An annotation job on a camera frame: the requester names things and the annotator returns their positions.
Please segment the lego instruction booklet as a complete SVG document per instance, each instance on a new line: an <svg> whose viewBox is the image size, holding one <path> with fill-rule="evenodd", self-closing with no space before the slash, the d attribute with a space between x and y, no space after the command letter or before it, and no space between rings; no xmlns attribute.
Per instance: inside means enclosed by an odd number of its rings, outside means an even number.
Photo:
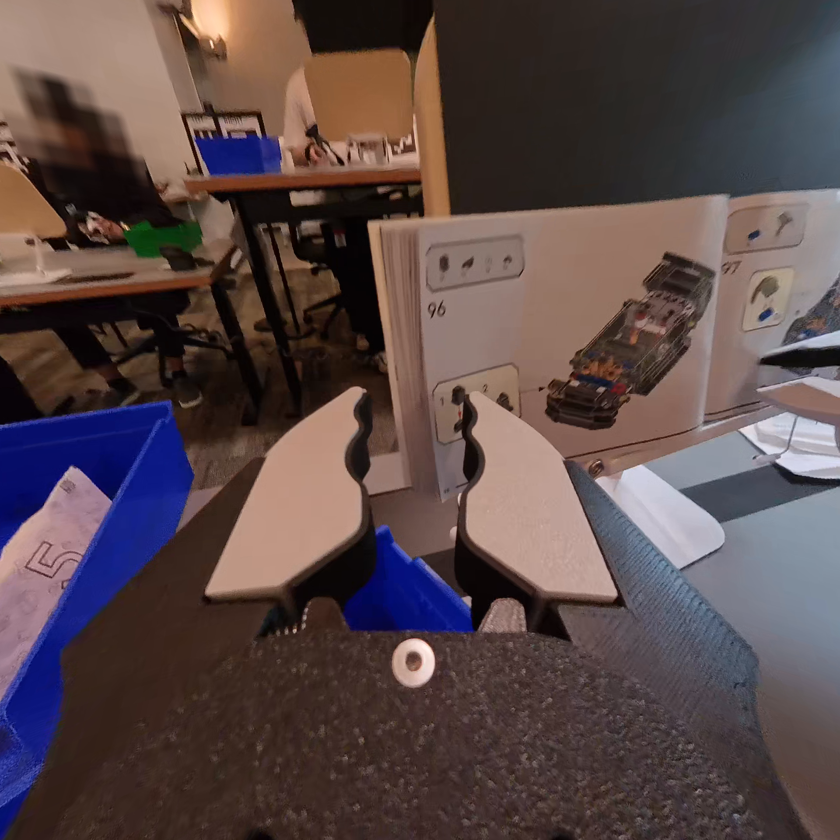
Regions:
<svg viewBox="0 0 840 840"><path fill-rule="evenodd" d="M369 225L405 477L466 484L462 403L607 475L772 412L762 364L838 330L838 190Z"/></svg>

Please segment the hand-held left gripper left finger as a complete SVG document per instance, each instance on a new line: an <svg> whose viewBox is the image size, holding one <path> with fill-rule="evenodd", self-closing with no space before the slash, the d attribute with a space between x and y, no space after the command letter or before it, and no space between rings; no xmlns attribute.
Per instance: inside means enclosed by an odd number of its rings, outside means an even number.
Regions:
<svg viewBox="0 0 840 840"><path fill-rule="evenodd" d="M206 584L210 602L310 600L344 609L372 577L375 526L364 484L372 404L352 386L270 448Z"/></svg>

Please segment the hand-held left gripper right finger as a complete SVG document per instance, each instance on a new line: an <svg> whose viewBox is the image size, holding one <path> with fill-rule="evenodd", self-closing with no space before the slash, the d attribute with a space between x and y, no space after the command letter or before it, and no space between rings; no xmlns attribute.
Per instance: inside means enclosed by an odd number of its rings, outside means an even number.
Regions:
<svg viewBox="0 0 840 840"><path fill-rule="evenodd" d="M529 632L563 632L559 606L620 606L562 454L481 392L465 396L463 421L454 563L474 629L498 601L518 604Z"/></svg>

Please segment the numbered white paper bag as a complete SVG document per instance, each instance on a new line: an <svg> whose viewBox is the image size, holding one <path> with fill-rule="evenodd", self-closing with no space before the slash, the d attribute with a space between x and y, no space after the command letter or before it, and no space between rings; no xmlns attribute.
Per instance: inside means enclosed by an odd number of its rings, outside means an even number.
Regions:
<svg viewBox="0 0 840 840"><path fill-rule="evenodd" d="M72 465L3 547L2 695L35 647L110 507L110 498Z"/></svg>

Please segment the wooden desk with black legs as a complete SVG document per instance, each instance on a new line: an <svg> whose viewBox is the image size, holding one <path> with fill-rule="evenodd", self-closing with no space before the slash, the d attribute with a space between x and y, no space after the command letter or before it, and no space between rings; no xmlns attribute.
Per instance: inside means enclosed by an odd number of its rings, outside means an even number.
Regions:
<svg viewBox="0 0 840 840"><path fill-rule="evenodd" d="M289 174L188 176L184 188L190 196L210 195L230 203L244 236L263 314L274 338L279 362L290 394L289 417L302 415L301 381L292 358L290 337L261 246L259 230L275 224L424 214L421 173L408 167L351 165L312 166Z"/></svg>
<svg viewBox="0 0 840 840"><path fill-rule="evenodd" d="M104 299L119 300L126 308L133 300L150 295L208 289L225 339L203 339L202 330L178 329L175 333L185 347L215 350L236 362L248 394L241 423L252 427L258 423L265 388L223 284L224 278L234 273L237 252L232 241L220 239L199 246L193 255L195 267L177 270L165 257L142 259L127 248L51 251L46 255L47 266L71 268L71 276L37 286L2 288L2 313Z"/></svg>

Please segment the blue plastic bin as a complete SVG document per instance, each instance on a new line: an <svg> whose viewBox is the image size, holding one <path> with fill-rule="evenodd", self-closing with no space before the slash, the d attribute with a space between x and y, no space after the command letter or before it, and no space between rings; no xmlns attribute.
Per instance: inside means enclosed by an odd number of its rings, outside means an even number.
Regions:
<svg viewBox="0 0 840 840"><path fill-rule="evenodd" d="M196 137L194 143L209 176L281 173L281 148L276 136Z"/></svg>
<svg viewBox="0 0 840 840"><path fill-rule="evenodd" d="M376 566L343 608L355 632L473 632L469 606L424 560L411 558L387 526L375 530Z"/></svg>
<svg viewBox="0 0 840 840"><path fill-rule="evenodd" d="M35 551L64 593L1 703L1 826L14 821L56 732L65 647L174 536L193 483L172 405L155 402L2 427L2 548L47 502L69 467L111 501L78 559Z"/></svg>

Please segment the white booklet stand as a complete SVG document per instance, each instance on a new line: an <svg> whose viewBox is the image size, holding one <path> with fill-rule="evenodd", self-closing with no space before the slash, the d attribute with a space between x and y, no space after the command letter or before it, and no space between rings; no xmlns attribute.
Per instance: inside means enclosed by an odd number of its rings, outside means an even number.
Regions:
<svg viewBox="0 0 840 840"><path fill-rule="evenodd" d="M71 276L71 268L49 268L51 249L29 234L1 234L1 287L51 284Z"/></svg>
<svg viewBox="0 0 840 840"><path fill-rule="evenodd" d="M570 458L582 464L649 541L683 570L717 552L725 542L725 532L710 513L657 477L647 467L648 462L780 413L780 408L759 403L744 412L724 413L679 434L643 436L635 443L610 443L606 441L607 432L587 431L594 443L579 444L579 451Z"/></svg>

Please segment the black office chair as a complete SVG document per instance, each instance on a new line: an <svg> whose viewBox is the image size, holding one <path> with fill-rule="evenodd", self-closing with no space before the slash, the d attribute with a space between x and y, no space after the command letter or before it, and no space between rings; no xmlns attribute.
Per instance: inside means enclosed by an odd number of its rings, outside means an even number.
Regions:
<svg viewBox="0 0 840 840"><path fill-rule="evenodd" d="M310 265L310 273L314 277L329 269L327 250L321 234L304 234L300 225L293 224L289 227L289 240L293 254ZM316 327L314 314L325 309L329 309L329 315L320 327ZM321 341L328 341L330 330L343 311L343 295L339 292L305 307L302 319L311 328L310 333L316 332Z"/></svg>

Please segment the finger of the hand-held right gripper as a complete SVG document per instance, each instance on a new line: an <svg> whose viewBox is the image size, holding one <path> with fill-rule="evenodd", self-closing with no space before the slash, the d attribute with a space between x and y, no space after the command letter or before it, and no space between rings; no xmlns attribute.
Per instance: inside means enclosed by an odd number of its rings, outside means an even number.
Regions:
<svg viewBox="0 0 840 840"><path fill-rule="evenodd" d="M833 427L834 443L839 448L839 380L802 377L757 390L762 402L787 413Z"/></svg>
<svg viewBox="0 0 840 840"><path fill-rule="evenodd" d="M837 368L839 367L839 331L780 346L762 355L759 364L786 370Z"/></svg>

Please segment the green plastic bin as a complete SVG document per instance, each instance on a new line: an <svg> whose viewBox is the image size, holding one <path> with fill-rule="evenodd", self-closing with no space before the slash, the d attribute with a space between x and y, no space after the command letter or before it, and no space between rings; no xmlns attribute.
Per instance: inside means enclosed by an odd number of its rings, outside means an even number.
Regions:
<svg viewBox="0 0 840 840"><path fill-rule="evenodd" d="M128 246L142 259L158 259L161 248L178 247L192 253L203 243L203 232L195 221L176 220L168 227L155 227L148 221L123 230Z"/></svg>

